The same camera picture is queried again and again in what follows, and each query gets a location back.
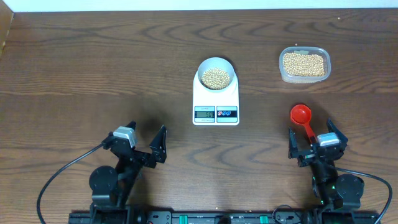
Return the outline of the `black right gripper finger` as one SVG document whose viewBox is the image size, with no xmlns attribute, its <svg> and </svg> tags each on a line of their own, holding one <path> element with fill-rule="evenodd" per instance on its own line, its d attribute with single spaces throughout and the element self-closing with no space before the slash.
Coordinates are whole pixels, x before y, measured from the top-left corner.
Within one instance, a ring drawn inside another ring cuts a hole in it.
<svg viewBox="0 0 398 224">
<path fill-rule="evenodd" d="M 289 153 L 288 158 L 293 159 L 299 156 L 299 149 L 297 140 L 295 138 L 295 132 L 291 127 L 289 127 Z"/>
<path fill-rule="evenodd" d="M 328 119 L 326 126 L 330 133 L 335 133 L 342 144 L 348 142 L 348 138 L 333 124 L 331 119 Z"/>
</svg>

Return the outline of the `red plastic measuring scoop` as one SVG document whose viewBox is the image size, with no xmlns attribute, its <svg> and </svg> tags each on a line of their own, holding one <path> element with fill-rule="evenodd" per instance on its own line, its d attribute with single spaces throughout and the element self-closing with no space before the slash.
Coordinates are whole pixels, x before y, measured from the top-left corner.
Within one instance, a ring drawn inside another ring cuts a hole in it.
<svg viewBox="0 0 398 224">
<path fill-rule="evenodd" d="M 312 118 L 311 109 L 307 105 L 297 104 L 290 110 L 289 115 L 291 122 L 297 125 L 301 125 L 304 128 L 309 141 L 312 144 L 315 144 L 317 142 L 317 139 L 315 137 L 313 129 L 310 126 L 310 121 Z"/>
</svg>

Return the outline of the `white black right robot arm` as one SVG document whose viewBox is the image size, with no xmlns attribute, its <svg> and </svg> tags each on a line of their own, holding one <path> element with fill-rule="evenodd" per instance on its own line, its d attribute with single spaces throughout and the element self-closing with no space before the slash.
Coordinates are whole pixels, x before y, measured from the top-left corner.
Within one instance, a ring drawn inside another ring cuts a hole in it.
<svg viewBox="0 0 398 224">
<path fill-rule="evenodd" d="M 359 209 L 364 192 L 364 181 L 353 174 L 338 174 L 335 161 L 340 159 L 347 147 L 348 138 L 329 119 L 329 130 L 324 137 L 333 143 L 317 141 L 303 150 L 299 148 L 295 132 L 289 128 L 288 158 L 297 159 L 299 167 L 309 166 L 313 174 L 314 194 L 327 210 L 350 211 Z"/>
</svg>

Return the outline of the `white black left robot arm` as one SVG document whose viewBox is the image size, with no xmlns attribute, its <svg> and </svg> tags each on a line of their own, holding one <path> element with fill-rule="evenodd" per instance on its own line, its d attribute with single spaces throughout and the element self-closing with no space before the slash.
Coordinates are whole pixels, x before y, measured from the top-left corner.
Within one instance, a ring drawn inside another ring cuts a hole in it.
<svg viewBox="0 0 398 224">
<path fill-rule="evenodd" d="M 101 142 L 102 147 L 111 151 L 118 158 L 118 163 L 115 167 L 101 166 L 91 173 L 92 205 L 103 210 L 123 209 L 141 169 L 154 169 L 158 163 L 165 162 L 166 137 L 167 128 L 161 126 L 149 144 L 151 152 L 142 152 L 136 150 L 135 121 L 110 132 Z"/>
</svg>

